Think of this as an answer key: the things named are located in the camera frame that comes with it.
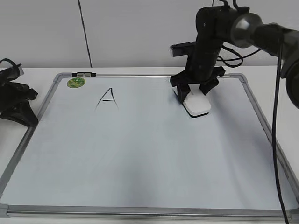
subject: black clamp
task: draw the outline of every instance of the black clamp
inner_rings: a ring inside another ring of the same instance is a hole
[[[29,100],[37,97],[37,92],[28,85],[11,81],[22,75],[21,64],[5,58],[0,60],[9,62],[10,68],[0,71],[0,118],[12,120],[24,126],[36,126],[38,119],[33,113]]]
[[[177,87],[178,100],[183,103],[187,95],[190,93],[188,84],[200,84],[199,89],[206,95],[211,89],[219,84],[218,76],[222,77],[225,74],[223,67],[214,67],[211,77],[204,84],[199,83],[190,72],[190,64],[192,61],[192,53],[195,48],[195,42],[175,44],[170,47],[171,55],[173,57],[188,55],[185,70],[170,78],[170,83],[173,87]]]

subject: black cable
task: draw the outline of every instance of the black cable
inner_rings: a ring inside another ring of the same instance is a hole
[[[89,47],[88,47],[88,41],[87,41],[87,36],[86,36],[86,31],[85,31],[85,25],[84,25],[80,0],[78,0],[78,5],[79,5],[79,10],[80,10],[80,15],[81,15],[81,21],[82,21],[82,27],[83,27],[84,37],[85,37],[85,43],[86,43],[88,58],[89,58],[89,64],[90,64],[90,67],[92,68],[93,64],[92,64],[92,59],[90,58],[90,52],[89,52]]]
[[[261,51],[261,49],[258,49],[258,50],[256,50],[256,51],[250,53],[249,55],[242,56],[242,58],[243,58],[243,59],[248,58],[248,57],[250,57],[250,56],[255,55],[256,53],[258,53],[258,52],[260,52],[260,51]],[[240,58],[225,59],[226,62],[233,62],[233,61],[238,61],[238,60],[240,60]]]
[[[243,57],[242,57],[238,52],[236,52],[235,50],[233,50],[233,49],[231,49],[231,48],[228,48],[228,47],[226,47],[226,46],[222,46],[222,48],[223,48],[224,50],[227,50],[227,51],[233,53],[233,54],[236,55],[237,57],[239,57],[238,60],[241,60],[241,62],[240,62],[239,64],[236,64],[236,65],[228,64],[228,63],[226,62],[226,60],[224,60],[221,56],[218,56],[218,58],[220,58],[219,61],[223,62],[226,66],[228,66],[228,67],[230,67],[230,68],[237,68],[237,67],[239,67],[239,66],[241,66],[241,65],[243,64],[244,59],[243,59]]]
[[[237,0],[233,0],[233,5],[234,5],[236,10],[240,9],[240,7],[237,5]]]
[[[280,83],[280,71],[281,71],[281,61],[282,61],[282,44],[279,51],[278,62],[277,62],[277,74],[276,74],[276,86],[275,86],[275,97],[274,97],[274,107],[273,107],[273,122],[272,122],[272,148],[273,148],[273,164],[274,164],[274,175],[277,188],[277,194],[279,198],[279,203],[281,206],[282,213],[284,215],[285,223],[289,224],[289,220],[285,211],[284,201],[281,195],[279,175],[278,175],[278,161],[277,161],[277,149],[276,149],[276,120],[277,120],[277,107],[278,107],[278,94],[279,94],[279,83]]]

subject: whiteboard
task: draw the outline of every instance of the whiteboard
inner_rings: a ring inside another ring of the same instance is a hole
[[[280,209],[271,145],[237,78],[191,118],[169,77],[63,78],[0,203]],[[104,93],[112,88],[111,93]],[[280,167],[287,209],[298,207]]]

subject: metal joint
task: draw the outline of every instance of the metal joint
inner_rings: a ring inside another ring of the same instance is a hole
[[[7,215],[8,205],[0,204],[0,218],[9,218]]]

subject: white eraser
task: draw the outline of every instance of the white eraser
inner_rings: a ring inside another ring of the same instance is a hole
[[[189,87],[191,91],[183,102],[183,106],[189,115],[191,117],[199,117],[208,114],[211,110],[211,104],[207,97],[199,89],[199,85],[189,84]],[[175,94],[178,94],[176,87],[173,87],[172,89]]]

